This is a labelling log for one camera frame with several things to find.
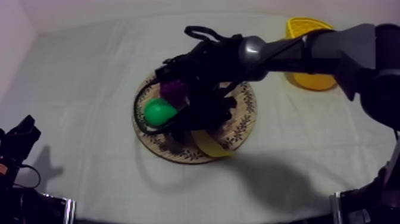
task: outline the yellow bowl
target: yellow bowl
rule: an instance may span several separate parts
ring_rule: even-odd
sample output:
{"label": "yellow bowl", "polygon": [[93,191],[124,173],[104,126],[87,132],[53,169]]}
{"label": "yellow bowl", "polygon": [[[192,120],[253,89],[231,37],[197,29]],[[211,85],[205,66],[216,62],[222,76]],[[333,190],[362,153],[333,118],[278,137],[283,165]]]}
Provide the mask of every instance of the yellow bowl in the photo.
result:
{"label": "yellow bowl", "polygon": [[[287,21],[286,38],[292,39],[317,29],[333,29],[327,23],[314,18],[294,17]],[[290,83],[314,91],[325,91],[336,86],[336,81],[327,74],[288,73]]]}

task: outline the white tablecloth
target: white tablecloth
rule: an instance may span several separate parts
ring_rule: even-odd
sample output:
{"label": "white tablecloth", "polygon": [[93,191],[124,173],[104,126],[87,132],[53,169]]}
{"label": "white tablecloth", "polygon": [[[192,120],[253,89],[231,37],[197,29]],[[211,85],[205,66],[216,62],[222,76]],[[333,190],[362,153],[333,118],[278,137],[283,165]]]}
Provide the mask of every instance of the white tablecloth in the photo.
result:
{"label": "white tablecloth", "polygon": [[[174,164],[136,138],[131,114],[143,79],[192,49],[183,29],[208,26],[275,41],[288,18],[197,14],[109,21],[40,35],[7,96],[0,127],[25,115],[42,131],[26,163],[38,190],[77,200],[78,217],[117,223],[261,223],[325,214],[327,196],[370,182],[389,159],[392,131],[340,88],[310,92],[281,73],[253,83],[258,117],[235,158]],[[21,172],[20,183],[36,181]]]}

